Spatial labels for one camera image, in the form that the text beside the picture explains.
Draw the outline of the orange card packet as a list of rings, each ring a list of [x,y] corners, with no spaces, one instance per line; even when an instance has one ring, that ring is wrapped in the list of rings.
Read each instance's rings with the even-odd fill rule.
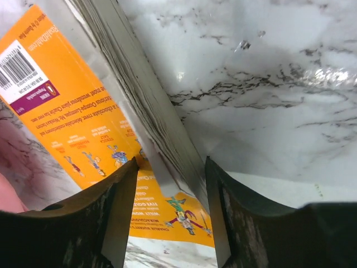
[[[212,247],[211,220],[196,198],[162,192],[136,134],[107,92],[102,63],[65,4],[1,2],[1,164],[29,209],[139,165],[129,234]]]

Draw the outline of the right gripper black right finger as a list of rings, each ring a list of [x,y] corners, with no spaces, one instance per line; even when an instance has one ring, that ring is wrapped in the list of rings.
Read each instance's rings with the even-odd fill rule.
[[[205,161],[219,267],[355,267],[356,203],[295,209],[264,197]]]

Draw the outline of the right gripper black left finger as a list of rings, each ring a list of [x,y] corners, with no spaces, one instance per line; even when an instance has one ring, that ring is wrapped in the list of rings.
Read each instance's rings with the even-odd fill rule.
[[[1,267],[123,267],[138,170],[131,159],[41,211],[1,212]]]

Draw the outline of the pink student backpack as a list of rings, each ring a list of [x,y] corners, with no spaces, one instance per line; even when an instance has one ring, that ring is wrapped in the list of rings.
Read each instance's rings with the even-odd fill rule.
[[[28,211],[15,189],[2,174],[0,175],[0,209],[10,213],[22,213]]]

